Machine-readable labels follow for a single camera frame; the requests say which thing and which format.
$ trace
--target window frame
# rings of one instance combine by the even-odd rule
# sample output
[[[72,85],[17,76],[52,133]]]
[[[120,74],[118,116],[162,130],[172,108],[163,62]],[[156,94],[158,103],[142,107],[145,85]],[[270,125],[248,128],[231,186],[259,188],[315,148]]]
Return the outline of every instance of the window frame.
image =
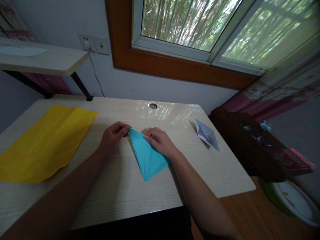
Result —
[[[251,64],[222,58],[224,51],[233,42],[242,28],[247,24],[263,0],[243,0],[230,21],[221,32],[210,52],[182,46],[175,43],[149,38],[141,35],[144,1],[134,2],[132,48],[148,50],[155,53],[168,54],[178,58],[198,61],[203,64],[222,67],[234,71],[262,76],[267,69]]]
[[[148,49],[132,48],[134,2],[105,0],[113,66],[155,76],[242,90],[259,77]]]

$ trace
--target desk hole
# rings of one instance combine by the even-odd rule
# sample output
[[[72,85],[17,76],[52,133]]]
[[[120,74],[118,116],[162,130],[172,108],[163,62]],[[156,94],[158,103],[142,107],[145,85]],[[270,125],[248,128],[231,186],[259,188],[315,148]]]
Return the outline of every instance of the desk hole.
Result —
[[[157,106],[156,104],[154,104],[154,103],[150,103],[150,104],[149,104],[149,107],[150,107],[151,109],[157,109],[157,108],[158,108],[158,106]]]

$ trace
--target white desk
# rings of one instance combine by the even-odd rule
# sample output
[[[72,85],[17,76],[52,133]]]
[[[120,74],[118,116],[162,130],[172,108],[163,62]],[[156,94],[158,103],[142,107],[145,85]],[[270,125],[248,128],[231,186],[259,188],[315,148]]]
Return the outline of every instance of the white desk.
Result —
[[[155,103],[157,109],[149,108]],[[53,186],[89,157],[104,130],[122,121],[145,133],[150,127],[167,132],[217,197],[255,189],[255,185],[199,105],[84,96],[55,95],[38,100],[0,135],[0,152],[8,148],[53,105],[99,111],[68,166],[39,184],[0,182],[0,235]],[[198,138],[194,118],[215,131],[220,152]],[[85,200],[73,229],[182,206],[176,177],[167,167],[144,181],[129,138],[102,169]]]
[[[70,75],[83,94],[87,97],[87,101],[92,100],[93,97],[89,94],[88,90],[75,72],[89,58],[89,55],[86,51],[8,38],[0,38],[0,45],[46,49],[45,52],[33,57],[0,54],[1,70],[41,93],[45,98],[51,98],[52,94],[27,78],[21,72],[56,76]]]

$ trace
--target cable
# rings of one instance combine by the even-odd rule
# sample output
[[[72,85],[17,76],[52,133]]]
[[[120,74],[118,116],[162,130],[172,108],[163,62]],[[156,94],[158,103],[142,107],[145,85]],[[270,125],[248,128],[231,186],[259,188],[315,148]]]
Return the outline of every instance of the cable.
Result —
[[[93,61],[92,61],[92,58],[91,58],[91,54],[90,54],[90,52],[89,52],[88,50],[87,50],[87,52],[88,52],[88,54],[89,54],[89,59],[90,59],[90,62],[91,62],[91,64],[92,64],[92,67],[93,67],[94,76],[96,77],[96,80],[97,80],[97,82],[99,83],[100,91],[101,91],[101,93],[102,93],[102,96],[103,96],[103,97],[106,97],[106,96],[104,95],[104,93],[103,93],[101,83],[100,83],[100,81],[99,81],[99,79],[98,79],[98,77],[97,77],[96,69],[94,68],[94,64],[93,64]]]

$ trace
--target window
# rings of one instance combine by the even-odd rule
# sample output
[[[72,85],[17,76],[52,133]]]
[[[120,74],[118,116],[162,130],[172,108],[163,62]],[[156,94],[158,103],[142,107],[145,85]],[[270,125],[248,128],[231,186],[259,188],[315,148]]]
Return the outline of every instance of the window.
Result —
[[[263,75],[319,35],[313,0],[135,0],[134,48]]]

